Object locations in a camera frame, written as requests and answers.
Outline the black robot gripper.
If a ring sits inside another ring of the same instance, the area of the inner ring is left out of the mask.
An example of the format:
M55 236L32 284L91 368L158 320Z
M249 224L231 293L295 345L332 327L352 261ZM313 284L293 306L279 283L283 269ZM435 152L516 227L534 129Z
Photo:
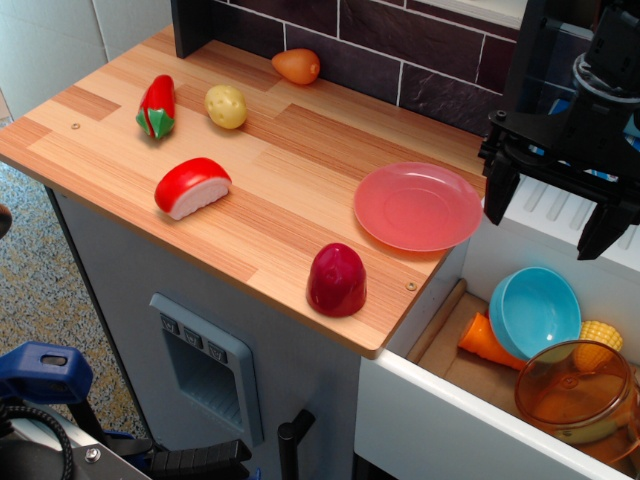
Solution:
M595 260L639 224L639 151L624 137L637 106L580 92L550 115L497 110L480 147L484 213L499 225L522 174L597 203L578 242Z

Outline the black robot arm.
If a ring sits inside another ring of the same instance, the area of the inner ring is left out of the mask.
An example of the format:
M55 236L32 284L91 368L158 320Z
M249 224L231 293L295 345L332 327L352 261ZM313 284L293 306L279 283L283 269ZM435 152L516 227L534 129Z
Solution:
M639 222L639 152L624 129L639 109L639 6L615 1L572 66L577 91L552 115L490 114L480 147L484 213L499 224L521 176L588 199L595 208L577 244L594 260Z

